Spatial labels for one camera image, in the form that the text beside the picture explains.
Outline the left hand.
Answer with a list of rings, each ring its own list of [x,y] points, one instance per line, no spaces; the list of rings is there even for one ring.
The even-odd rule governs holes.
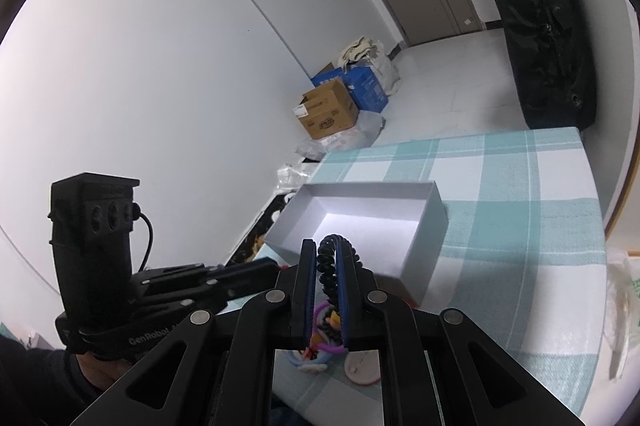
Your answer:
[[[96,388],[107,390],[132,367],[126,360],[101,361],[87,352],[87,354],[76,354],[80,371],[85,379]]]

